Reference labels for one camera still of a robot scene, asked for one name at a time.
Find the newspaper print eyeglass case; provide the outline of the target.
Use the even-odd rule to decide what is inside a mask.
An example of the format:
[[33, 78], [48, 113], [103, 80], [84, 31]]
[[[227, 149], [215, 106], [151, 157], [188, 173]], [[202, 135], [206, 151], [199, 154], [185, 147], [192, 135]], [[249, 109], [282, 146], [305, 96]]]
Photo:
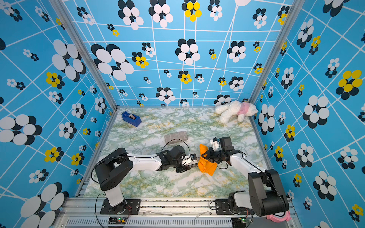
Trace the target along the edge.
[[198, 167], [199, 159], [197, 157], [189, 157], [186, 161], [185, 166], [189, 169]]

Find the orange cloth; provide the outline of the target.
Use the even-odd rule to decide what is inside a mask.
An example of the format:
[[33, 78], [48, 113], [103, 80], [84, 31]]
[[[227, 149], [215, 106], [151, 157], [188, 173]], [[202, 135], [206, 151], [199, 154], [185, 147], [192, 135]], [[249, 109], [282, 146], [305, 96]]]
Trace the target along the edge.
[[215, 173], [215, 171], [217, 169], [217, 163], [210, 162], [207, 159], [203, 158], [203, 154], [208, 151], [208, 147], [206, 145], [200, 144], [199, 150], [200, 150], [200, 154], [201, 154], [199, 163], [198, 163], [199, 170], [202, 173], [206, 173], [210, 176], [213, 176], [213, 174]]

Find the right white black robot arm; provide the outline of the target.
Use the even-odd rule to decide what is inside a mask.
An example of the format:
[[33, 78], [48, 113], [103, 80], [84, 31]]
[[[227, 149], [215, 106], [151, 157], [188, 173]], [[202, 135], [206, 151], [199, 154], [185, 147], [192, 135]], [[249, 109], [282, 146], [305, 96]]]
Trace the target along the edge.
[[279, 174], [274, 169], [264, 169], [250, 161], [244, 152], [236, 150], [230, 137], [214, 138], [211, 147], [200, 144], [200, 161], [218, 168], [218, 164], [238, 170], [249, 182], [249, 191], [230, 193], [228, 206], [232, 214], [241, 214], [250, 209], [250, 213], [262, 216], [284, 216], [289, 203]]

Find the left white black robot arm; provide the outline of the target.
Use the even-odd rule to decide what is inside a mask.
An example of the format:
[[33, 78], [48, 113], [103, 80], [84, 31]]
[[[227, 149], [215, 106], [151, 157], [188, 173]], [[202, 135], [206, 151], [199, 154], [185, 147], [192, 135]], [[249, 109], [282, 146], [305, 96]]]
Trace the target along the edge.
[[174, 168], [177, 173], [184, 173], [196, 166], [196, 154], [187, 155], [183, 147], [176, 145], [171, 150], [152, 155], [130, 154], [125, 148], [118, 148], [99, 161], [93, 171], [96, 172], [100, 189], [105, 193], [109, 205], [116, 207], [123, 206], [125, 202], [119, 185], [130, 172], [160, 172]]

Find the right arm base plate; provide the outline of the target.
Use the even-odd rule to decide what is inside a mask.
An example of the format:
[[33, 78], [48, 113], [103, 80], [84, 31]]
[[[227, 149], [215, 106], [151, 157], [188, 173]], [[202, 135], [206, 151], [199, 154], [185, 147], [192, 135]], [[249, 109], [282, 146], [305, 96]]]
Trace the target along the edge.
[[229, 201], [227, 199], [216, 199], [214, 201], [214, 205], [211, 206], [211, 208], [214, 208], [217, 215], [254, 215], [254, 211], [249, 208], [233, 208], [231, 209], [231, 206], [229, 204]]

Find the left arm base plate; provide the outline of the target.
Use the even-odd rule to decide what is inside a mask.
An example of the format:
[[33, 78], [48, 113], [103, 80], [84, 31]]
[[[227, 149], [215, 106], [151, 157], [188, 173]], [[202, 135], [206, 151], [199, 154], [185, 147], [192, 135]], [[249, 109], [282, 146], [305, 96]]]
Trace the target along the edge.
[[116, 206], [111, 206], [108, 199], [103, 200], [100, 214], [102, 215], [137, 215], [140, 209], [140, 199], [125, 199]]

